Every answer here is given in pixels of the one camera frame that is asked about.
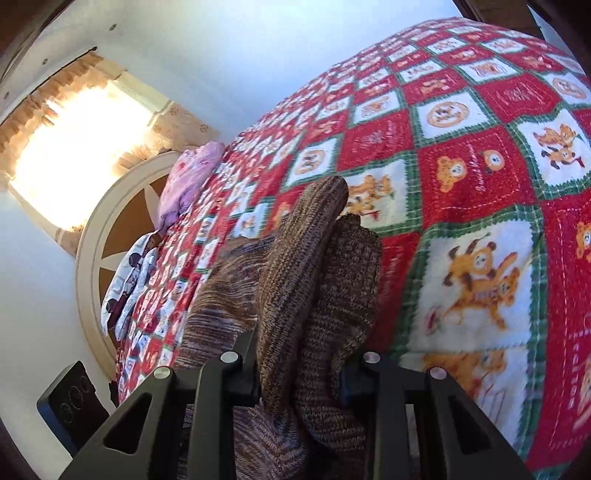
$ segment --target quilt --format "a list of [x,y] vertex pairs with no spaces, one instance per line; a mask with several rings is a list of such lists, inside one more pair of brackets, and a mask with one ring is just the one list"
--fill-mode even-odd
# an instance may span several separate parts
[[591,432],[591,89],[529,35],[424,22],[334,65],[228,146],[168,230],[119,351],[124,400],[173,363],[227,239],[275,229],[310,182],[382,239],[369,347],[444,366],[538,478]]

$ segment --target round headboard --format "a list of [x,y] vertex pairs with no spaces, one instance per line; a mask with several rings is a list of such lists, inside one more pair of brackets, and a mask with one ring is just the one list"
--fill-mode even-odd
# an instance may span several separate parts
[[100,331],[100,306],[125,253],[154,231],[158,200],[180,153],[146,160],[123,175],[90,216],[76,255],[76,300],[90,349],[109,378],[115,378],[116,342]]

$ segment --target brown knit blanket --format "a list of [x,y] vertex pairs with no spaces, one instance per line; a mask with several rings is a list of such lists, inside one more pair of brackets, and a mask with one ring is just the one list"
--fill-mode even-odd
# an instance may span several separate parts
[[347,198],[340,177],[309,185],[272,235],[226,246],[190,306],[175,368],[258,323],[261,401],[234,409],[239,479],[362,477],[363,427],[336,389],[372,326],[381,243],[359,217],[338,218]]

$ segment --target silver bolt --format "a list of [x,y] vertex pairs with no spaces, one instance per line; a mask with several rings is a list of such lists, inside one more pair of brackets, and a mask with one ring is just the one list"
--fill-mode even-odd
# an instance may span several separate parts
[[158,380],[163,380],[170,375],[170,369],[168,367],[158,367],[154,370],[154,378],[158,378]]
[[379,354],[376,352],[365,352],[363,354],[363,360],[366,364],[376,364],[379,362]]
[[224,352],[220,357],[220,360],[225,364],[232,364],[238,360],[238,354],[236,352]]
[[441,367],[433,367],[429,370],[429,375],[431,375],[435,380],[443,380],[447,377],[447,372]]

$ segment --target curtain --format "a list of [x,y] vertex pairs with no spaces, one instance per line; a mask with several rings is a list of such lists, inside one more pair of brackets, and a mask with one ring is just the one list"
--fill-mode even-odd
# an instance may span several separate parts
[[76,255],[102,195],[130,168],[219,133],[88,52],[28,95],[0,125],[0,180],[32,220]]

